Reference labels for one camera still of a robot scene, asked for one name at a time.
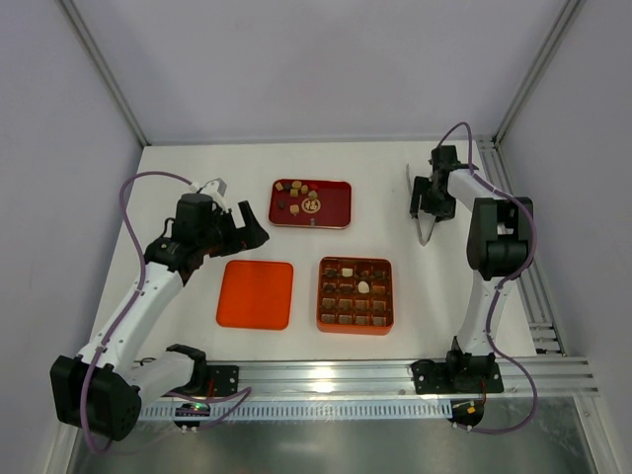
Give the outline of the metal serving tongs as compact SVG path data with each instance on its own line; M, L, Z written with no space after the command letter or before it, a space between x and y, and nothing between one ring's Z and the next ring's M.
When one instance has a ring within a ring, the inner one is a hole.
M421 210L421 196L415 192L415 176L409 164L406 165L406 178L410 194L409 214L416 223L417 235L422 246L426 246L433 235L436 217Z

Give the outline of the orange box lid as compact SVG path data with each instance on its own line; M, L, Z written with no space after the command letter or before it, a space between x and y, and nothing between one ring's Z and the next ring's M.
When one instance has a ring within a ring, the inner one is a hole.
M282 331L289 324L293 266L230 261L224 271L216 322L225 328Z

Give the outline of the white oval chocolate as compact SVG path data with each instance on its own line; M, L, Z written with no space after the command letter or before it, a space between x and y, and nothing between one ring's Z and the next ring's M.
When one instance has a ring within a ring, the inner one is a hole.
M366 281L361 281L358 284L357 289L358 289L359 293L369 293L370 292L369 284Z

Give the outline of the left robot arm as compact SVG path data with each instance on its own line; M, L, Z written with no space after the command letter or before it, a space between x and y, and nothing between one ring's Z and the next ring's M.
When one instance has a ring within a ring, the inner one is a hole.
M206 391L202 350L175 344L143 366L135 365L136 357L205 259L259 248L270 236L247 201L225 209L215 196L203 193L182 195L168 225L169 234L146 248L136 283L104 328L76 356L61 355L53 363L51 388L61 423L120 441L141 410L156 400Z

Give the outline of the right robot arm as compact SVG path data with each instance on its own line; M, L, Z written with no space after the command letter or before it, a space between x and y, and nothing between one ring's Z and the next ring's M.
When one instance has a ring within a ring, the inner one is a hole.
M435 226L454 218L459 205L470 211L466 259L473 282L463 323L445 358L412 364L415 390L419 395L501 393L495 336L514 281L534 258L533 203L487 183L472 164L459 161L453 145L437 146L430 164L429 176L409 179L409 213L427 245Z

